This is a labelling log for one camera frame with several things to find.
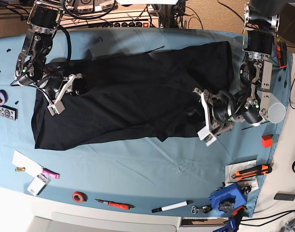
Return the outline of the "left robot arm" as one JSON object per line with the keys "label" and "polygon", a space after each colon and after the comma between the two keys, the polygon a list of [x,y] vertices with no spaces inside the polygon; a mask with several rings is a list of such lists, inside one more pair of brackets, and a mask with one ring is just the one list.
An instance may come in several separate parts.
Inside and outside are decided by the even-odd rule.
{"label": "left robot arm", "polygon": [[232,95],[226,90],[212,94],[207,89],[193,90],[204,109],[205,126],[197,135],[206,146],[217,136],[233,129],[235,123],[246,121],[259,126],[269,121],[270,83],[273,64],[272,49],[279,28],[278,14],[263,16],[249,1],[244,7],[243,62],[239,69],[240,90]]}

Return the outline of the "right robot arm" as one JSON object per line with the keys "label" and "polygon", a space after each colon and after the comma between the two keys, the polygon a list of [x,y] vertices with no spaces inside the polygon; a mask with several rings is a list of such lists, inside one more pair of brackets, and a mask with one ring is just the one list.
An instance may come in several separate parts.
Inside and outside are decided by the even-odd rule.
{"label": "right robot arm", "polygon": [[[65,94],[79,96],[83,92],[83,75],[66,74],[71,59],[69,32],[60,25],[62,16],[68,13],[65,0],[37,0],[34,2],[27,23],[28,29],[22,50],[17,58],[14,80],[11,86],[33,87],[43,93],[52,116],[61,114],[65,107]],[[62,65],[50,68],[46,57],[53,47],[55,33],[61,30],[67,41],[67,58]]]}

